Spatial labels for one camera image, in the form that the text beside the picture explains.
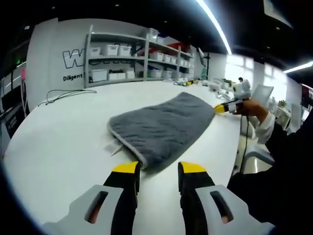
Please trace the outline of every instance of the white sleeve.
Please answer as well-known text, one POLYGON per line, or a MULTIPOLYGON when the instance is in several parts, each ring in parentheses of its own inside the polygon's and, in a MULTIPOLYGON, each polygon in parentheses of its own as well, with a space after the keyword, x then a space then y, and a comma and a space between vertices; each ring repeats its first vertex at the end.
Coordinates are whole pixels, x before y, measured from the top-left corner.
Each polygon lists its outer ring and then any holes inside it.
POLYGON ((263 123, 255 129, 255 135, 259 138, 258 143, 264 144, 270 139, 274 125, 275 116, 269 112, 263 123))

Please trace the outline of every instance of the white table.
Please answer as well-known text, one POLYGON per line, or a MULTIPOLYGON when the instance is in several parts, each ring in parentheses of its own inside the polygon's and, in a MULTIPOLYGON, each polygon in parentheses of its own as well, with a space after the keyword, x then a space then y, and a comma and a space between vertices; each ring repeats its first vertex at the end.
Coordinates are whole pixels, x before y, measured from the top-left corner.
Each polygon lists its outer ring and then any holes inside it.
MULTIPOLYGON (((180 92, 215 106, 223 102, 208 88, 166 82, 135 82, 93 88, 35 108, 13 136, 4 166, 13 189, 40 225, 57 222, 68 207, 93 185, 102 185, 118 164, 132 162, 126 151, 114 156, 104 149, 113 140, 111 116, 165 102, 180 92)), ((216 115, 199 139, 162 172, 141 172, 134 235, 181 235, 185 232, 179 205, 178 162, 207 169, 215 184, 227 185, 235 163, 240 117, 216 115)))

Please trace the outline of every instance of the gray towel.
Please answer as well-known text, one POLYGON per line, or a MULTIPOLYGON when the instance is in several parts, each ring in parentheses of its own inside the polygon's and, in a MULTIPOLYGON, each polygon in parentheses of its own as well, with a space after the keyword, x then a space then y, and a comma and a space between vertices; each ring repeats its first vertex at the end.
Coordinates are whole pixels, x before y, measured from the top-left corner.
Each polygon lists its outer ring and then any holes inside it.
POLYGON ((112 117, 108 129, 134 152, 142 169, 155 168, 184 153, 214 115, 212 106, 183 92, 162 104, 112 117))

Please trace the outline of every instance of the human hand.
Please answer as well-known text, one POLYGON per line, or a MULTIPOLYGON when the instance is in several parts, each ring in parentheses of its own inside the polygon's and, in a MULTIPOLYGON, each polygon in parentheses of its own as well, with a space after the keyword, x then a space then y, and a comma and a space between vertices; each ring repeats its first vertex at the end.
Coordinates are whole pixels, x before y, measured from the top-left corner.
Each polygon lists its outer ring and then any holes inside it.
POLYGON ((244 100, 243 103, 237 104, 235 115, 256 116, 262 123, 268 115, 268 110, 258 101, 253 99, 244 100))

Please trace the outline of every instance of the ceiling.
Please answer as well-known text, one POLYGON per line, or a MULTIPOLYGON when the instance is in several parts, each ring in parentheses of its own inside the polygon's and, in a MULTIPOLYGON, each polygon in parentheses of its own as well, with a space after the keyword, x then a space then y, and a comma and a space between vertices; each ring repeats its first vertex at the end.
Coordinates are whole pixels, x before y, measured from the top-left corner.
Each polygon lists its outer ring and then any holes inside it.
MULTIPOLYGON (((283 70, 312 60, 310 1, 271 0, 293 28, 267 16, 263 0, 204 1, 220 23, 233 53, 253 57, 260 63, 270 63, 283 70)), ((26 58, 34 26, 55 17, 60 21, 103 18, 129 22, 156 28, 164 36, 200 47, 203 51, 227 53, 212 22, 195 0, 111 0, 91 4, 48 0, 34 5, 29 2, 11 4, 8 11, 14 14, 1 21, 2 29, 8 35, 4 38, 5 46, 0 48, 3 71, 13 68, 17 58, 26 58)), ((289 76, 313 86, 313 69, 296 71, 289 76)))

